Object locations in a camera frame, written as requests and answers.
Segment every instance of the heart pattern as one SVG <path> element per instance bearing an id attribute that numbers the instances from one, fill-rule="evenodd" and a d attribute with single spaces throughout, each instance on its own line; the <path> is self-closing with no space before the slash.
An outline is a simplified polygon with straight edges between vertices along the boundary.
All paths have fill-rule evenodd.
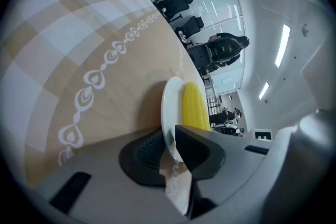
<path id="1" fill-rule="evenodd" d="M 93 88 L 96 90 L 101 90 L 104 88 L 105 77 L 103 71 L 107 68 L 108 65 L 118 61 L 119 54 L 126 53 L 125 43 L 128 41 L 133 41 L 136 37 L 139 37 L 139 30 L 148 28 L 148 23 L 152 23 L 153 20 L 158 16 L 160 16 L 160 12 L 157 10 L 151 16 L 148 16 L 146 21 L 141 20 L 140 23 L 138 23 L 138 28 L 131 27 L 130 31 L 125 34 L 125 39 L 123 42 L 112 42 L 112 49 L 106 51 L 103 56 L 104 63 L 101 64 L 100 70 L 91 70 L 85 73 L 83 80 L 86 84 L 89 85 L 89 87 L 80 89 L 75 95 L 75 107 L 77 112 L 72 118 L 73 123 L 61 128 L 58 132 L 58 140 L 61 144 L 67 146 L 58 154 L 58 165 L 62 165 L 74 157 L 75 154 L 72 152 L 72 148 L 80 148 L 83 146 L 83 136 L 77 127 L 77 123 L 80 122 L 80 113 L 88 110 L 93 104 Z"/>
<path id="2" fill-rule="evenodd" d="M 92 85 L 95 89 L 101 90 L 105 86 L 105 77 L 101 70 L 91 70 L 84 75 L 86 84 Z"/>
<path id="3" fill-rule="evenodd" d="M 74 123 L 59 130 L 58 140 L 63 145 L 71 145 L 74 148 L 80 148 L 83 146 L 83 136 L 77 125 Z"/>

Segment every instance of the white plate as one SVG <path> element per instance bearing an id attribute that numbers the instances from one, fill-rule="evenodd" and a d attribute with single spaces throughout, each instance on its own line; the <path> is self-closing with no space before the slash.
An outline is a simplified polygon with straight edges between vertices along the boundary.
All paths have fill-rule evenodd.
<path id="1" fill-rule="evenodd" d="M 182 95 L 184 82 L 179 77 L 172 77 L 164 87 L 161 102 L 161 127 L 170 155 L 178 162 L 183 160 L 176 149 L 175 125 L 182 125 Z"/>

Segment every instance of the yellow corn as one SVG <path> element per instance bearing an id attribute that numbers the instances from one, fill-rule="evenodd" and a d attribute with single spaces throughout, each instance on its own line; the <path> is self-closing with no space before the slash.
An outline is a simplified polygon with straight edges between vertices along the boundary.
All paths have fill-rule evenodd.
<path id="1" fill-rule="evenodd" d="M 182 96 L 183 125 L 211 131 L 202 93 L 197 84 L 188 82 Z"/>

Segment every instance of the white decorative pattern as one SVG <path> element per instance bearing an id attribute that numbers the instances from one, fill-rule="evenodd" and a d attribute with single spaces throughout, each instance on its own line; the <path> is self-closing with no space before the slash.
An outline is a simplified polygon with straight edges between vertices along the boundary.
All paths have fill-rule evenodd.
<path id="1" fill-rule="evenodd" d="M 71 159 L 75 154 L 72 148 L 80 148 L 83 146 L 84 140 L 82 133 L 77 127 L 80 121 L 80 113 L 88 110 L 94 101 L 93 89 L 101 90 L 105 86 L 105 77 L 103 71 L 107 65 L 116 63 L 119 59 L 119 54 L 126 53 L 126 43 L 134 41 L 140 36 L 141 30 L 148 28 L 148 24 L 154 22 L 160 15 L 159 11 L 156 11 L 152 15 L 146 18 L 146 21 L 141 20 L 138 23 L 138 27 L 131 27 L 130 31 L 125 34 L 123 41 L 114 41 L 111 44 L 112 49 L 105 52 L 103 59 L 104 63 L 101 64 L 99 70 L 90 70 L 85 73 L 83 80 L 88 87 L 80 89 L 75 95 L 75 108 L 77 112 L 72 118 L 72 123 L 64 126 L 58 132 L 58 140 L 61 144 L 67 145 L 67 147 L 58 154 L 58 165 L 64 164 L 67 160 Z"/>

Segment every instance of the corn on the cob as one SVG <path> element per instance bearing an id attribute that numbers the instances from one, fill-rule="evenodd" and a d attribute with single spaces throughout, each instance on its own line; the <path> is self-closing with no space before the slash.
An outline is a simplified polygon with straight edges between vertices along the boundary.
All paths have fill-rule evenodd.
<path id="1" fill-rule="evenodd" d="M 202 93 L 197 84 L 188 82 L 182 96 L 183 125 L 211 131 Z"/>

